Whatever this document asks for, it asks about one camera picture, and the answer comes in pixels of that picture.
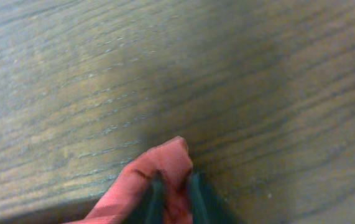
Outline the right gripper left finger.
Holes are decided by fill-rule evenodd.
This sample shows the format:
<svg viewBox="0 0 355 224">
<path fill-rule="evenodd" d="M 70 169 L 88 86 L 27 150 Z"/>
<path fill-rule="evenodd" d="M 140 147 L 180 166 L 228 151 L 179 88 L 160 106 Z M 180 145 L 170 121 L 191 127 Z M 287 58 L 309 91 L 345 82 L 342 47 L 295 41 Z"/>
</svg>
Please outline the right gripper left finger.
<svg viewBox="0 0 355 224">
<path fill-rule="evenodd" d="M 124 224 L 163 224 L 164 201 L 165 186 L 157 173 L 139 203 L 124 219 Z"/>
</svg>

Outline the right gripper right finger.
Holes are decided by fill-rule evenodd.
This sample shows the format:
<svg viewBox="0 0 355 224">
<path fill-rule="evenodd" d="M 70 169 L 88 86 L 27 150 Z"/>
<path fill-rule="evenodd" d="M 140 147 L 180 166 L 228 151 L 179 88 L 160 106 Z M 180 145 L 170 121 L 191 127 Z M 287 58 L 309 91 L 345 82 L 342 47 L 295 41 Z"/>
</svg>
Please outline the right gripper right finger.
<svg viewBox="0 0 355 224">
<path fill-rule="evenodd" d="M 194 173 L 189 184 L 193 224 L 238 224 L 239 219 L 221 199 L 202 173 Z"/>
</svg>

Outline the red orange t-shirt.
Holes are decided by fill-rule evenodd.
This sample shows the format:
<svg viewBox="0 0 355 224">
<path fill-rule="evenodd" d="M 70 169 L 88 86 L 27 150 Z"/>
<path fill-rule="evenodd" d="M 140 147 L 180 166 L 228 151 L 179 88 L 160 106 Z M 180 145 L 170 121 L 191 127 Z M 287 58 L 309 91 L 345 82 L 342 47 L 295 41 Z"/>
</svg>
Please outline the red orange t-shirt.
<svg viewBox="0 0 355 224">
<path fill-rule="evenodd" d="M 149 149 L 125 166 L 109 190 L 79 223 L 124 223 L 145 194 L 150 181 L 160 173 L 165 186 L 163 223 L 192 224 L 188 195 L 192 168 L 187 143 L 180 136 Z"/>
</svg>

